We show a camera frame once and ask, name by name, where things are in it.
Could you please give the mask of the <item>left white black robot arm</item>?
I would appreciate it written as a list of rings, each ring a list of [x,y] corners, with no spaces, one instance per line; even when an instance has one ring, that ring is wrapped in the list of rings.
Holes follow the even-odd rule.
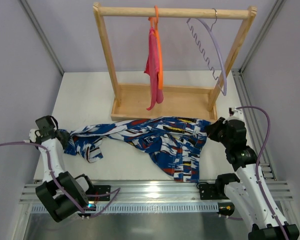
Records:
[[[70,134],[59,129],[57,120],[46,115],[35,121],[37,129],[29,133],[30,142],[40,151],[43,161],[42,184],[35,193],[55,222],[61,222],[88,206],[88,194],[95,190],[85,174],[73,177],[65,170],[64,150],[69,145]]]

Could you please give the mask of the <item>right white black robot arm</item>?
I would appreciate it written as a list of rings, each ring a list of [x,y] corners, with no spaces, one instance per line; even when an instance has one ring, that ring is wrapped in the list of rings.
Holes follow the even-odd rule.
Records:
[[[225,148],[226,159],[234,173],[219,175],[219,192],[228,197],[250,231],[250,240],[296,240],[300,231],[288,223],[266,184],[260,158],[247,144],[244,107],[229,108],[228,118],[219,118],[206,127],[207,137]]]

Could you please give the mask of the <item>blue white patterned trousers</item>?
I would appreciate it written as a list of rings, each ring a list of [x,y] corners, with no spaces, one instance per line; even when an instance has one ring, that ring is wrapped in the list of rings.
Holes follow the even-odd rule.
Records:
[[[69,133],[63,152],[94,163],[103,158],[100,146],[104,138],[118,140],[148,154],[176,182],[197,183],[210,124],[199,118],[163,116],[88,125]]]

